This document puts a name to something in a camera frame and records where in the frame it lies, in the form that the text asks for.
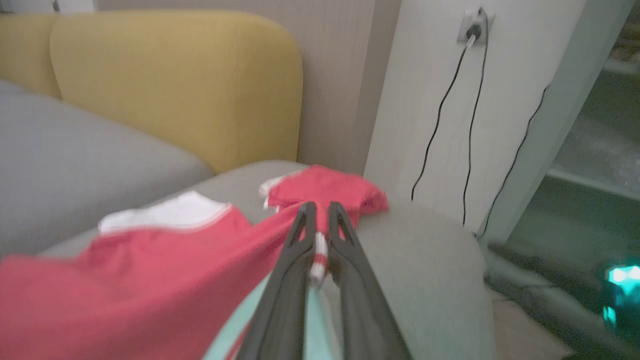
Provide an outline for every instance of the mint green fabric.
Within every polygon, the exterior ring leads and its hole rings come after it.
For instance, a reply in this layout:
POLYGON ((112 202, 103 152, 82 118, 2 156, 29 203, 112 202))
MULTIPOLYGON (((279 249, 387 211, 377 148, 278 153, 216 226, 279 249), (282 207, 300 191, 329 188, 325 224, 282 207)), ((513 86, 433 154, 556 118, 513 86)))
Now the mint green fabric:
MULTIPOLYGON (((220 332, 203 356, 203 360, 224 360, 236 342, 237 337, 240 336, 246 324, 251 320, 268 281, 269 276, 265 277, 244 298, 222 329, 220 329, 220 332)), ((329 343, 317 288, 311 288, 307 293, 305 360, 335 360, 329 343)))

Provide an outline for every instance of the yellow cushion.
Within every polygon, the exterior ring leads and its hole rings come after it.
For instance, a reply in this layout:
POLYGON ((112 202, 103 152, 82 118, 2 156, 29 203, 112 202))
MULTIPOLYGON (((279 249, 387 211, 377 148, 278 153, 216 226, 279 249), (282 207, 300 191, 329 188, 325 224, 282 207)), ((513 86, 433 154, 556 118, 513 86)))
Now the yellow cushion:
POLYGON ((0 78, 60 98, 49 57, 55 15, 0 15, 0 78))
POLYGON ((182 147, 216 173, 296 159, 301 58, 270 20, 222 11, 61 17, 51 60, 64 101, 182 147))

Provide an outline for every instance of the sofa cushion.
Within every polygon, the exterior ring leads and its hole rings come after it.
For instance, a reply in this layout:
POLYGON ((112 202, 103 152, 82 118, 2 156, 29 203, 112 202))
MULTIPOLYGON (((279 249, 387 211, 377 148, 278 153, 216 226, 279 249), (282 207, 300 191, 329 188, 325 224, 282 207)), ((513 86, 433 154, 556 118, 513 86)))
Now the sofa cushion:
POLYGON ((14 83, 0 79, 0 94, 3 92, 26 92, 25 89, 19 87, 14 83))
MULTIPOLYGON (((263 161, 180 193, 195 190, 216 201, 232 202, 255 224, 273 214, 262 208, 259 185, 303 168, 286 161, 263 161)), ((484 287, 484 258, 476 239, 435 211, 393 197, 389 206, 388 213, 361 217, 357 232, 414 358, 495 359, 492 302, 484 287)), ((96 235, 96 229, 87 231, 42 255, 75 256, 96 235)), ((342 334, 339 291, 330 279, 323 290, 337 333, 342 334)))
POLYGON ((193 155, 30 93, 0 93, 0 255, 37 253, 212 176, 193 155))

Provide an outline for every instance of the wall socket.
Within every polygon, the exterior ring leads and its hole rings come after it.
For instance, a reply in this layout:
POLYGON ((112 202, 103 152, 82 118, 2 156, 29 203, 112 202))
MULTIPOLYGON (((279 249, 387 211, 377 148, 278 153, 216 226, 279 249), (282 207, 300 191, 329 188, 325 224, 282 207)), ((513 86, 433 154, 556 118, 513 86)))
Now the wall socket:
POLYGON ((482 29, 482 34, 479 38, 476 39, 474 45, 486 44, 486 36, 491 31, 491 26, 493 25, 493 20, 495 19, 495 12, 490 12, 485 10, 486 17, 489 22, 489 29, 484 28, 484 15, 479 12, 479 9, 468 9, 465 11, 465 16, 462 18, 462 24, 460 25, 460 32, 458 33, 458 42, 467 43, 467 30, 473 24, 480 25, 482 29))

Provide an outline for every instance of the teal light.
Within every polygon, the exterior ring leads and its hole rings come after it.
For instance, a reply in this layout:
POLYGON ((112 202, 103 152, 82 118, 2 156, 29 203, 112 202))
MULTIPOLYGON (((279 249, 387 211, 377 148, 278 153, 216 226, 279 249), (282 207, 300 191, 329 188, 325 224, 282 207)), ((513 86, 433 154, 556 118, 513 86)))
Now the teal light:
POLYGON ((609 281, 620 285, 625 295, 629 295, 636 286, 640 285, 640 267, 625 266, 615 268, 609 271, 609 281))
POLYGON ((605 306, 602 309, 602 315, 604 316, 604 321, 616 325, 616 312, 614 309, 611 309, 609 306, 605 306))

